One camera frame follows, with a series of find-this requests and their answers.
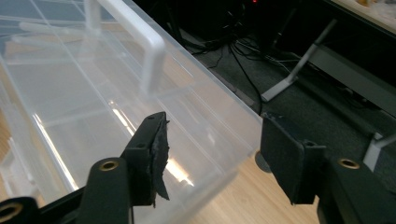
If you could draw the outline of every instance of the cable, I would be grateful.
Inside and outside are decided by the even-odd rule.
[[[232,45],[229,44],[228,45],[229,50],[231,52],[231,54],[233,55],[233,57],[235,58],[236,62],[238,63],[239,67],[241,68],[242,72],[244,73],[245,77],[247,78],[247,81],[250,83],[250,85],[253,87],[253,90],[256,92],[259,100],[259,110],[256,111],[256,113],[260,116],[262,114],[262,95],[260,94],[259,90],[257,89],[256,85],[253,84],[253,82],[251,81],[250,77],[248,76],[248,73],[245,71],[244,67],[242,66],[242,64],[239,62],[238,58],[236,57],[235,53],[233,52],[233,48]]]

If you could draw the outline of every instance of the wooden floor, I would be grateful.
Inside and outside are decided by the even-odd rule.
[[[10,137],[0,113],[0,160]],[[0,200],[7,197],[0,179]],[[253,158],[240,167],[236,179],[204,207],[190,224],[212,223],[318,223],[314,205],[290,205],[274,177],[262,172]]]

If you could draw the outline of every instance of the clear plastic storage box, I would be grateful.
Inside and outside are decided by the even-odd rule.
[[[53,202],[165,111],[170,201],[135,207],[135,221],[186,222],[259,147],[262,120],[135,3],[123,4],[2,1],[0,106],[12,138],[0,173],[9,197]]]

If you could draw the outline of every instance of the plastic container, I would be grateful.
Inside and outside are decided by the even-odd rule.
[[[0,106],[18,146],[0,173],[9,186],[27,176],[31,185],[8,192],[50,203],[83,187],[95,162],[119,156],[146,116],[165,111],[171,200],[135,207],[135,221],[186,222],[259,147],[262,120],[133,2],[136,26],[148,24],[164,43],[156,59],[103,8],[97,24],[84,8],[66,0],[0,8]]]

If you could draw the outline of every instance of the metal stand leg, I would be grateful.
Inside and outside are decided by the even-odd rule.
[[[385,147],[393,142],[396,142],[396,133],[388,137],[383,137],[381,134],[375,133],[370,146],[367,149],[366,155],[364,156],[364,164],[366,164],[371,171],[374,171],[382,147]]]
[[[262,94],[262,100],[265,103],[269,102],[272,98],[276,97],[278,94],[280,94],[283,90],[285,90],[287,87],[289,87],[291,84],[293,84],[294,81],[296,81],[298,79],[297,74],[300,72],[300,70],[303,68],[303,66],[306,64],[306,62],[308,62],[311,55],[318,48],[318,45],[323,41],[324,37],[326,37],[326,35],[330,32],[330,30],[334,27],[334,25],[336,23],[337,23],[337,20],[332,20],[326,26],[326,28],[323,30],[323,32],[320,34],[320,36],[315,40],[315,42],[311,45],[311,47],[309,47],[309,49],[306,51],[303,58],[297,63],[297,65],[293,68],[291,73],[285,79],[278,82],[270,90],[268,90]]]

